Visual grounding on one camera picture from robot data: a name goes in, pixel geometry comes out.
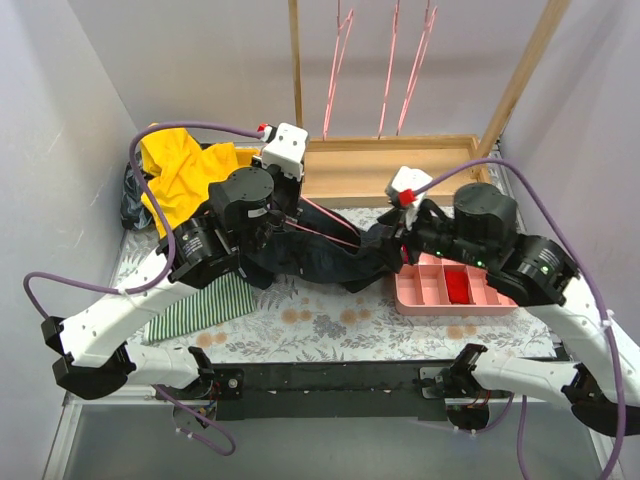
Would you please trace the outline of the dark navy shorts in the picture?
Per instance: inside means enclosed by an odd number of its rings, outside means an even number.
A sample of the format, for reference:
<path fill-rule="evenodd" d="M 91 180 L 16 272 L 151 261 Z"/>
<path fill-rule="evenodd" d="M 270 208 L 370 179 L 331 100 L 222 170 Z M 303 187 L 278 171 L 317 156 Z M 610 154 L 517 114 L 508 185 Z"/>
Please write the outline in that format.
<path fill-rule="evenodd" d="M 262 290 L 278 275 L 293 275 L 315 284 L 338 284 L 357 293 L 385 275 L 399 272 L 404 264 L 400 243 L 389 226 L 375 223 L 360 230 L 360 248 L 352 250 L 293 232 L 285 225 L 272 234 L 263 249 L 243 255 L 240 266 L 249 284 Z"/>

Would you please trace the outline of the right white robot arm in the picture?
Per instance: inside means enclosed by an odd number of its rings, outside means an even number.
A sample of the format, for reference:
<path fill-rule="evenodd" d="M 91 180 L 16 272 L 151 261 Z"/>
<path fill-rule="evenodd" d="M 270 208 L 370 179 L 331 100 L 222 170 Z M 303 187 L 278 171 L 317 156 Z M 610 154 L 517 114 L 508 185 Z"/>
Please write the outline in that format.
<path fill-rule="evenodd" d="M 447 216 L 406 190 L 399 234 L 410 262 L 422 253 L 476 267 L 499 294 L 545 323 L 573 362 L 545 363 L 469 344 L 429 386 L 446 396 L 510 391 L 569 409 L 610 437 L 639 432 L 639 347 L 611 318 L 601 319 L 586 276 L 554 241 L 518 232 L 517 203 L 496 187 L 466 185 Z"/>

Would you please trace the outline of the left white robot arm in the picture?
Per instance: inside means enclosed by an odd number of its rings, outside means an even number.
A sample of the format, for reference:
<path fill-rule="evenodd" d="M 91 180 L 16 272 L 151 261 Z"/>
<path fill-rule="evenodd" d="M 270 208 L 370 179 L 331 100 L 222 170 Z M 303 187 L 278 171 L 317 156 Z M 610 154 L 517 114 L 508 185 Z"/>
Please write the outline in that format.
<path fill-rule="evenodd" d="M 106 397 L 127 384 L 162 385 L 193 400 L 214 382 L 211 361 L 199 347 L 133 344 L 130 337 L 172 307 L 185 309 L 218 280 L 246 286 L 240 260 L 266 245 L 286 217 L 297 212 L 303 172 L 270 165 L 243 167 L 208 188 L 195 217 L 166 236 L 118 288 L 85 310 L 49 316 L 41 324 L 58 354 L 58 386 L 85 400 Z"/>

